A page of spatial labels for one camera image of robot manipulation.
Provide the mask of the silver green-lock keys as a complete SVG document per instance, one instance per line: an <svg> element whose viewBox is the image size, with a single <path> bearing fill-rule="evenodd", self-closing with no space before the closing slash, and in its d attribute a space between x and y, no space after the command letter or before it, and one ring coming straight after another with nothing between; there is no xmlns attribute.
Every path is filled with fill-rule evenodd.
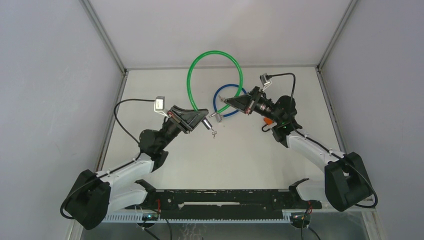
<svg viewBox="0 0 424 240"><path fill-rule="evenodd" d="M215 138L216 138L216 136L217 136L217 134L218 134L218 132L217 132L217 131L215 131L215 130L212 128L212 129L211 129L211 134L212 134L213 138L215 139Z"/></svg>

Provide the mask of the green cable lock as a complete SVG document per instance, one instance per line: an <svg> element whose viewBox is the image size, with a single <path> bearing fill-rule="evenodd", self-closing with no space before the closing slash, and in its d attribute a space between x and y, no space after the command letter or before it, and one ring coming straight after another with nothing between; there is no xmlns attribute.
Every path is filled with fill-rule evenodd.
<svg viewBox="0 0 424 240"><path fill-rule="evenodd" d="M203 58L207 57L207 56L211 56L211 55L219 55L219 56L223 56L225 58L227 58L228 60L230 60L234 66L237 69L238 72L238 77L239 77L239 82L238 82L238 88L237 88L237 92L235 93L235 97L238 97L242 90L243 90L243 83L244 83L244 74L243 74L243 70L241 68L241 65L239 64L239 62L229 53L221 51L221 50L209 50L206 52L201 53L199 56L197 56L193 62L191 63L190 67L188 68L188 72L187 72L187 76L186 76L186 90L187 90L187 95L188 95L188 99L189 102L192 106L192 108L194 110L198 110L199 108L196 105L196 102L194 100L193 97L193 93L192 93L192 89L191 89L191 77L192 77L192 73L197 65L197 63L202 60Z"/></svg>

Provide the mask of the orange padlock with keys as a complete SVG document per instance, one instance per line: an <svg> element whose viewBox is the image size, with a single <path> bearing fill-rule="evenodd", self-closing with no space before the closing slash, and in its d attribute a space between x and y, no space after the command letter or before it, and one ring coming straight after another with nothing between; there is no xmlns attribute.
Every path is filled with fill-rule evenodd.
<svg viewBox="0 0 424 240"><path fill-rule="evenodd" d="M263 121L264 121L264 125L261 127L261 131L266 133L271 130L272 128L271 125L274 123L274 121L268 117L264 117Z"/></svg>

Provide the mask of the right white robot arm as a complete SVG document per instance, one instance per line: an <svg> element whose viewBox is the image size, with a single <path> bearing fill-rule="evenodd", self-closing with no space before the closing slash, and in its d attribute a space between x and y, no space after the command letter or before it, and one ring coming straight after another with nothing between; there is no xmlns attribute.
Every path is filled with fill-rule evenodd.
<svg viewBox="0 0 424 240"><path fill-rule="evenodd" d="M352 206L362 207L360 202L375 194L359 154L324 146L296 122L296 102L292 95L283 95L273 102L256 86L224 102L246 115L258 113L271 120L275 123L271 128L275 141L302 155L323 172L321 181L305 178L290 186L289 203L293 207L302 208L308 201L328 202L343 212Z"/></svg>

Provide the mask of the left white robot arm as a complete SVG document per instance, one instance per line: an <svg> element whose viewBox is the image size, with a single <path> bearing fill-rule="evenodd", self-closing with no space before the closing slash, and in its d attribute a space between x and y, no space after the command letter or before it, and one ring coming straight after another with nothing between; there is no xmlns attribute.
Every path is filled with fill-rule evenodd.
<svg viewBox="0 0 424 240"><path fill-rule="evenodd" d="M76 220L86 230L98 226L106 215L133 205L153 207L157 196L138 183L142 176L165 162L165 148L180 134L192 132L208 115L206 108L187 110L172 106L161 129L145 129L139 135L139 153L112 169L82 171L60 206L60 214Z"/></svg>

